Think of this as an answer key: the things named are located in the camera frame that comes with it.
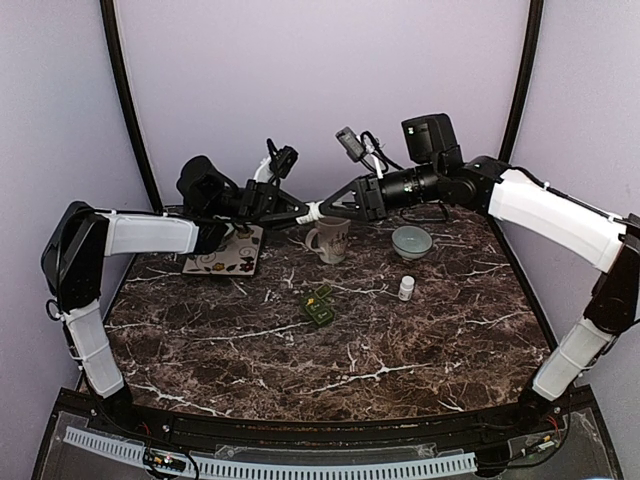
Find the white pill bottle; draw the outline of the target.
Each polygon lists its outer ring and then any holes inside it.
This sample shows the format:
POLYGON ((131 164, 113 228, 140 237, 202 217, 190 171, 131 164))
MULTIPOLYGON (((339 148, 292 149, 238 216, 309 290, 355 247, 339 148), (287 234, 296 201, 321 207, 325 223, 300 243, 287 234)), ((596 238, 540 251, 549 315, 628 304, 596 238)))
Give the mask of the white pill bottle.
POLYGON ((415 279, 412 276, 403 276, 398 290, 398 298, 401 301, 408 302, 411 300, 415 288, 415 279))
POLYGON ((321 205, 322 203, 320 201, 307 202, 305 204, 307 211, 304 215, 301 215, 296 218, 297 224, 298 225, 312 224, 316 221, 326 218, 326 215, 324 215, 321 212, 321 205))

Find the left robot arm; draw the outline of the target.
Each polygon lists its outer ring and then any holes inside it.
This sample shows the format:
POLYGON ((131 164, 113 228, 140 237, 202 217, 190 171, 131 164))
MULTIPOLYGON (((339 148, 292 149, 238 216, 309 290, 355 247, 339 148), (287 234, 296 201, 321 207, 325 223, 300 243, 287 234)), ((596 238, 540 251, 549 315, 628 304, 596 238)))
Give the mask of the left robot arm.
POLYGON ((73 358, 90 387, 107 399, 125 381, 103 325, 100 297, 104 260, 120 254, 214 253, 234 226, 287 228, 320 218, 316 202, 304 203, 281 189, 294 159, 265 159, 240 188, 205 156, 182 168, 177 182, 183 210, 125 213, 71 203, 52 234, 41 268, 64 324, 73 358))

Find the green weekly pill organizer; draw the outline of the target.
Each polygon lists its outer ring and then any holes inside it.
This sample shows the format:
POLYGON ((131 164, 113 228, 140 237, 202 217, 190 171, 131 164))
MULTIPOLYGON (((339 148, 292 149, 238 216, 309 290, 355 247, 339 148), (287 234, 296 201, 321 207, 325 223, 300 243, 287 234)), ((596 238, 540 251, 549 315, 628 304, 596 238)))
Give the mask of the green weekly pill organizer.
POLYGON ((331 292, 332 287, 329 284, 322 284, 315 290, 307 292, 300 300, 301 311, 318 327, 325 326, 335 319, 335 312, 330 302, 331 292))

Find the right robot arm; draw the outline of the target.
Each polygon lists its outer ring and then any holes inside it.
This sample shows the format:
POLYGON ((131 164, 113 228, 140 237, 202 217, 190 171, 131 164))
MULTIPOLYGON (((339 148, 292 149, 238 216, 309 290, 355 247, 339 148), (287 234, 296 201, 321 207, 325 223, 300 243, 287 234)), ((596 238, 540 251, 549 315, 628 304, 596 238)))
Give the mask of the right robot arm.
POLYGON ((639 219, 575 199, 523 167, 479 156, 465 162, 445 113, 401 124, 414 167, 354 179, 318 207, 324 216, 377 221, 393 209, 430 201, 460 206, 533 231, 588 261, 600 277, 576 325, 537 370, 528 396, 510 413, 521 434, 534 432, 549 405, 638 323, 639 219))

